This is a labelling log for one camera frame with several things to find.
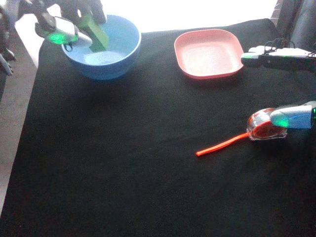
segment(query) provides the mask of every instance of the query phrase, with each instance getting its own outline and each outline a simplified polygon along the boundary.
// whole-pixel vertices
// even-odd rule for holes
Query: pink square tray
[[[239,40],[228,31],[187,32],[176,39],[174,49],[179,67],[194,79],[228,77],[243,67]]]

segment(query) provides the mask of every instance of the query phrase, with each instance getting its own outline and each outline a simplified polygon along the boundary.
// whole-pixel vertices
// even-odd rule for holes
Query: red strap
[[[234,137],[234,138],[232,138],[232,139],[230,139],[230,140],[228,140],[226,142],[222,142],[222,143],[220,143],[220,144],[218,144],[218,145],[216,145],[214,147],[210,147],[210,148],[205,149],[203,151],[199,151],[199,152],[196,153],[196,155],[199,157],[199,156],[205,155],[207,153],[211,153],[211,152],[217,151],[219,149],[222,149],[222,148],[230,145],[231,143],[233,143],[235,141],[238,141],[238,140],[246,138],[246,137],[249,137],[249,133],[248,132],[244,133],[244,134],[241,134],[241,135],[238,135],[238,136],[236,136],[236,137]]]

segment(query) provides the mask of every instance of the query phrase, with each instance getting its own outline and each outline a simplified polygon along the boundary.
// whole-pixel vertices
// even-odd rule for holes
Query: green sponge
[[[76,26],[79,30],[87,32],[92,39],[92,45],[90,46],[92,52],[95,53],[107,50],[109,36],[93,21],[91,14],[81,17],[76,23]]]

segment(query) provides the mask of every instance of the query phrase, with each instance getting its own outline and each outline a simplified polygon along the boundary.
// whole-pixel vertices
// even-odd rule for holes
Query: bowl rim
[[[81,65],[85,65],[85,66],[92,66],[92,67],[104,67],[104,66],[107,66],[107,65],[116,64],[116,63],[118,63],[118,62],[121,62],[121,61],[125,60],[125,59],[128,58],[130,55],[132,55],[132,54],[139,48],[139,45],[140,45],[141,39],[142,39],[142,33],[140,32],[140,30],[139,30],[139,28],[137,27],[137,25],[136,25],[133,21],[131,21],[130,19],[128,19],[128,18],[126,18],[126,17],[118,16],[118,15],[107,14],[107,17],[109,17],[109,16],[114,16],[114,17],[118,17],[118,18],[123,18],[123,19],[129,21],[130,23],[132,23],[132,24],[135,26],[135,28],[136,28],[136,30],[137,30],[137,32],[138,32],[139,38],[138,38],[137,45],[135,46],[135,48],[134,48],[128,55],[126,55],[125,57],[121,58],[120,60],[115,61],[115,62],[112,62],[112,63],[102,64],[102,65],[91,65],[91,64],[85,64],[85,63],[82,63],[82,62],[78,62],[77,60],[71,58],[71,57],[67,54],[67,51],[65,50],[65,47],[64,47],[64,45],[62,44],[62,45],[61,45],[61,48],[62,48],[64,54],[65,54],[70,60],[73,60],[73,61],[75,61],[76,63],[79,63],[79,64],[81,64]]]

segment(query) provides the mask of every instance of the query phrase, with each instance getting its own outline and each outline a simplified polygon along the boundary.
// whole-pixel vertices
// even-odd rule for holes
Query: black tablecloth
[[[278,37],[270,20],[221,29],[244,51]],[[244,68],[188,79],[175,39],[142,35],[136,67],[115,81],[76,72],[45,43],[1,216],[3,236],[313,236],[315,137],[248,139],[260,109],[315,99],[315,76]]]

